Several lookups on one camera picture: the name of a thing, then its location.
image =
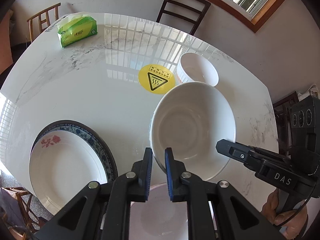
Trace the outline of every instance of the glossy table surface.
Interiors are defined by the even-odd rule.
[[[236,141],[278,152],[268,89],[241,64],[204,41],[159,23],[115,14],[90,15],[97,21],[97,35],[61,48],[56,23],[52,24],[20,57],[1,89],[0,158],[30,192],[31,147],[38,133],[56,120],[89,126],[109,146],[119,174],[131,170],[149,147],[150,121],[163,97],[139,84],[139,70],[159,64],[175,74],[186,52],[202,55],[217,69],[216,88],[234,113]],[[234,160],[212,181],[221,179],[258,210],[274,189]],[[165,181],[154,161],[151,184]]]

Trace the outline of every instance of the silver bolt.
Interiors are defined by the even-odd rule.
[[[191,173],[188,171],[185,171],[181,173],[181,177],[183,177],[184,179],[189,179],[191,177]]]
[[[89,188],[97,188],[99,186],[99,183],[96,182],[96,181],[91,181],[89,184],[88,184],[88,187]]]
[[[128,179],[132,179],[136,176],[136,174],[133,171],[129,171],[127,172],[127,174],[125,175]]]
[[[222,180],[219,182],[219,186],[220,187],[229,187],[229,182],[227,182],[226,180]]]

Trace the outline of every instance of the human hand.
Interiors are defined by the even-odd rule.
[[[275,225],[280,225],[296,212],[295,210],[290,210],[276,215],[276,208],[278,206],[278,193],[279,189],[276,189],[268,196],[267,202],[263,205],[261,211],[261,214],[268,219],[271,224]],[[303,228],[307,220],[307,216],[307,206],[305,206],[293,219],[283,225],[284,227],[287,227],[286,231],[282,233],[284,237],[286,239],[295,238]]]

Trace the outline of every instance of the yellow sticker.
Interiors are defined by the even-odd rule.
[[[176,84],[172,72],[156,64],[146,65],[139,71],[139,82],[154,94],[165,94]]]

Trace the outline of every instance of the wooden window frame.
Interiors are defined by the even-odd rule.
[[[273,13],[280,7],[284,0],[268,0],[261,9],[256,13],[256,15],[249,20],[235,8],[227,4],[222,0],[207,0],[214,5],[219,6],[226,12],[230,13],[233,17],[237,18],[240,22],[246,25],[250,30],[256,33],[265,22],[273,15]]]

